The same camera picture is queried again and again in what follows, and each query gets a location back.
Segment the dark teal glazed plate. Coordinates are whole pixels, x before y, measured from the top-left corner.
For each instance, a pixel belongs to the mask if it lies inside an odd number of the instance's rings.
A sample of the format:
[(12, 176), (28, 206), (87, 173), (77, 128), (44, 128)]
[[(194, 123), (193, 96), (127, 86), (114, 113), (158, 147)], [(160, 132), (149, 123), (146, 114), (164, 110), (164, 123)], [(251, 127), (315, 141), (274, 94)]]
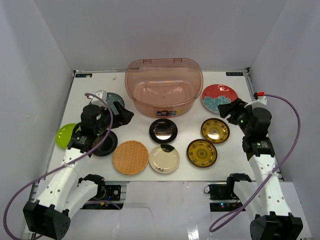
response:
[(115, 108), (114, 102), (119, 102), (122, 107), (125, 107), (125, 102), (123, 98), (120, 95), (113, 92), (108, 92), (106, 94), (106, 102), (110, 108)]

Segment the red teal floral plate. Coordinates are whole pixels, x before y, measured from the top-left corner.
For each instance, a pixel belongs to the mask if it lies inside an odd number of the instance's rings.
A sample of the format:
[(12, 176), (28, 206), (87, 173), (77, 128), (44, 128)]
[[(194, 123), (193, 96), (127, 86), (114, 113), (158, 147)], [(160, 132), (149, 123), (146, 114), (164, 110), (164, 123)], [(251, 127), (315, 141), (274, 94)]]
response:
[(237, 93), (229, 86), (212, 84), (207, 86), (201, 95), (204, 106), (211, 112), (219, 114), (219, 105), (230, 104), (238, 98)]

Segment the woven bamboo plate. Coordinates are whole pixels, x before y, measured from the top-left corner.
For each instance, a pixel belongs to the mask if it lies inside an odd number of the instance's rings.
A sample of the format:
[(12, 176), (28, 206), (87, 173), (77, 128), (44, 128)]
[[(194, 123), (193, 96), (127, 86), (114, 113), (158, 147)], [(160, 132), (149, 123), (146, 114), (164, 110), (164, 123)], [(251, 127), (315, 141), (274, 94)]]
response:
[(149, 163), (149, 151), (139, 141), (125, 141), (113, 152), (112, 162), (121, 174), (135, 175), (142, 172)]

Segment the cream plate with black patch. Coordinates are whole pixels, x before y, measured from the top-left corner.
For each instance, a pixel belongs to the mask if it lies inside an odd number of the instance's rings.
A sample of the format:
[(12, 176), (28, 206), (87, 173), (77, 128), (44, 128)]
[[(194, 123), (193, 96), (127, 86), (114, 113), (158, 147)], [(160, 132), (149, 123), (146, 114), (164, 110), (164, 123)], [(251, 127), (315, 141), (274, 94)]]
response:
[(149, 153), (149, 164), (160, 174), (171, 174), (180, 166), (180, 154), (170, 144), (160, 144)]

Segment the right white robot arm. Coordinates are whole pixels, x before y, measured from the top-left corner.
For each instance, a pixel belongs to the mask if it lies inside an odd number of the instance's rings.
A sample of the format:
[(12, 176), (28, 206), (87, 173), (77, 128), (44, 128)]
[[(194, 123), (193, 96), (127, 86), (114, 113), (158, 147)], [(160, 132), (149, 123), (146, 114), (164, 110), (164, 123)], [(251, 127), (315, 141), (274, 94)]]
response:
[(240, 178), (228, 184), (225, 192), (229, 198), (242, 202), (242, 207), (233, 213), (247, 212), (251, 239), (296, 240), (303, 230), (303, 221), (290, 210), (277, 176), (278, 163), (267, 136), (272, 114), (263, 106), (253, 105), (238, 98), (218, 106), (220, 116), (242, 130), (242, 148), (257, 184), (254, 188), (250, 179)]

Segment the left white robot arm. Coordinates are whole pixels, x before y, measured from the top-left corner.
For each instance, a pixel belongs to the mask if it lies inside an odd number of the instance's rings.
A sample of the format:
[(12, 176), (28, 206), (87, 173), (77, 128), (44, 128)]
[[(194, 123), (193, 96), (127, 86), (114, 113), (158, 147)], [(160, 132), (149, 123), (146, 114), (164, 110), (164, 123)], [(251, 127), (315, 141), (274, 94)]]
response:
[(73, 129), (61, 161), (61, 169), (35, 201), (27, 202), (23, 214), (31, 232), (55, 240), (67, 233), (71, 218), (91, 199), (103, 199), (105, 179), (96, 174), (80, 178), (80, 172), (111, 129), (127, 125), (134, 113), (114, 101), (117, 114), (104, 106), (86, 105)]

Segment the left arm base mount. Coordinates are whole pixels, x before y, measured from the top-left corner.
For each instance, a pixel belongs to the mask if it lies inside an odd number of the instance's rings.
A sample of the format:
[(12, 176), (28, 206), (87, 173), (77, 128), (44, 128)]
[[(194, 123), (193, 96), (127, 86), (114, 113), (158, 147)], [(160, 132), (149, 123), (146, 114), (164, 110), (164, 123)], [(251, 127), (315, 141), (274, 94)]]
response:
[(82, 207), (83, 210), (121, 210), (124, 205), (121, 185), (105, 185), (101, 188), (100, 195), (89, 200), (90, 204)]

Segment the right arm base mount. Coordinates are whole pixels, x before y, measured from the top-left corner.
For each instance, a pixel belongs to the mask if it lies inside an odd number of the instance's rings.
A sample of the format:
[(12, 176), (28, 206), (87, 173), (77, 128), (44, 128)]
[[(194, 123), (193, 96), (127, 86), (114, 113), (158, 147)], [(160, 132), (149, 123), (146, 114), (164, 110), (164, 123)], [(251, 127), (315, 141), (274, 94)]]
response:
[(210, 212), (231, 212), (242, 206), (239, 198), (230, 193), (226, 183), (208, 184), (203, 192), (209, 196)]

